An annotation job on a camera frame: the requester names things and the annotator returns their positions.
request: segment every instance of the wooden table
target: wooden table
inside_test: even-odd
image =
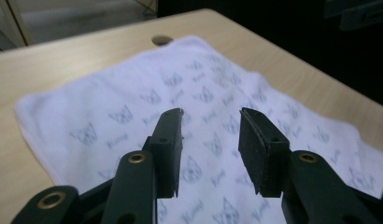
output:
[[[53,185],[21,135],[17,100],[156,49],[156,35],[201,36],[322,116],[353,124],[366,143],[383,151],[383,106],[220,14],[199,10],[0,53],[0,223],[9,223],[29,199]]]

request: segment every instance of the screw hole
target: screw hole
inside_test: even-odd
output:
[[[44,196],[37,203],[37,207],[40,209],[51,209],[64,201],[66,194],[62,191],[55,191]]]
[[[299,155],[299,159],[302,160],[302,161],[311,162],[311,163],[314,163],[314,162],[318,161],[316,156],[314,156],[312,154],[308,154],[308,153],[300,154]]]
[[[140,163],[141,161],[145,160],[144,154],[134,154],[128,158],[128,162],[130,163]]]
[[[164,46],[174,39],[166,35],[156,35],[151,39],[151,42],[156,46]]]

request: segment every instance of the dark floor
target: dark floor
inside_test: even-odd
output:
[[[112,27],[156,19],[154,11],[137,0],[110,0],[81,7],[62,7],[21,13],[34,44]],[[0,52],[16,46],[0,31]]]
[[[341,31],[322,0],[161,0],[159,17],[208,7],[383,105],[383,23]]]

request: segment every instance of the white cloth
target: white cloth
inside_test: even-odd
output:
[[[159,223],[285,223],[281,199],[256,196],[240,158],[241,107],[262,111],[291,150],[319,153],[346,184],[381,196],[383,153],[353,126],[309,110],[197,36],[24,96],[16,113],[54,183],[82,193],[113,177],[121,156],[141,149],[176,107],[185,111],[179,196],[159,200]]]

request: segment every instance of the robotic arm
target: robotic arm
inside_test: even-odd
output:
[[[157,223],[157,199],[177,195],[183,111],[164,112],[142,150],[121,158],[115,177],[81,195],[71,186],[45,189],[12,224]],[[310,151],[290,151],[289,140],[261,112],[242,108],[238,149],[255,192],[281,197],[288,224],[383,223],[379,200],[347,186]]]

